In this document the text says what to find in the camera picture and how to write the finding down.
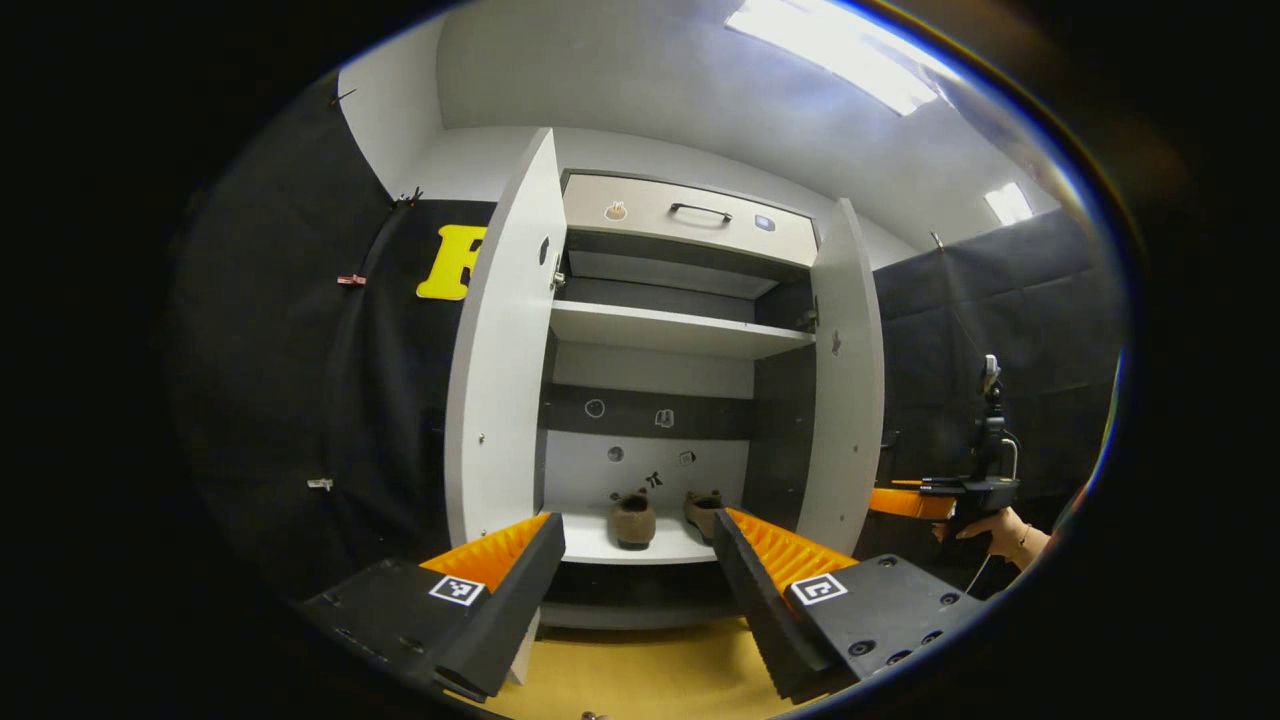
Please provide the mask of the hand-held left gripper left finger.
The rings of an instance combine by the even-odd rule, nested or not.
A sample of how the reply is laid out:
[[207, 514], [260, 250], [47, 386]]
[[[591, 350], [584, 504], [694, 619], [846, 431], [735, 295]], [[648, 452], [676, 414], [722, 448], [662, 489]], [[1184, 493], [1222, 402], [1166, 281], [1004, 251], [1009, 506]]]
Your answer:
[[300, 611], [408, 687], [483, 702], [504, 685], [563, 555], [562, 515], [540, 512], [426, 561], [384, 559]]

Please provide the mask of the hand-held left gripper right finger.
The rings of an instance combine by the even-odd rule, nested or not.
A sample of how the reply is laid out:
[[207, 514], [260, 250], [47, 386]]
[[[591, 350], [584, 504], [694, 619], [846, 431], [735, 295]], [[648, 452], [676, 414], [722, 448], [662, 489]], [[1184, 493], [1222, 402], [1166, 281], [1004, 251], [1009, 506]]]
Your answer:
[[897, 555], [858, 561], [737, 509], [716, 511], [713, 547], [777, 694], [794, 703], [883, 675], [986, 610]]

